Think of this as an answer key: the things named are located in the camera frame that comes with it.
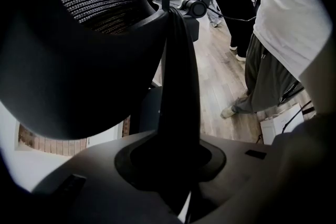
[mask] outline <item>white t-shirt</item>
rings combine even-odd
[[[332,22],[320,0],[261,0],[254,34],[296,78],[322,49]]]

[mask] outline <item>gray cargo pants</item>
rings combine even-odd
[[[280,105],[303,89],[254,34],[247,50],[245,82],[248,97],[236,100],[232,107],[236,113],[254,113]]]

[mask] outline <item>wooden floor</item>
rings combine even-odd
[[[246,91],[245,65],[236,60],[236,52],[229,50],[231,36],[225,22],[213,28],[205,16],[199,19],[199,24],[199,40],[194,47],[200,79],[202,134],[255,143],[261,134],[260,121],[297,102],[302,106],[310,100],[304,91],[279,108],[257,114],[237,114],[223,120],[220,112]],[[160,70],[155,75],[159,82]]]

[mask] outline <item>white box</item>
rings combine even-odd
[[[299,112],[301,106],[295,104],[287,110],[268,117],[260,123],[262,136],[265,145],[271,145],[276,135],[282,133],[282,129],[290,119]],[[296,126],[304,121],[302,112],[300,112],[286,127],[285,133],[291,132]]]

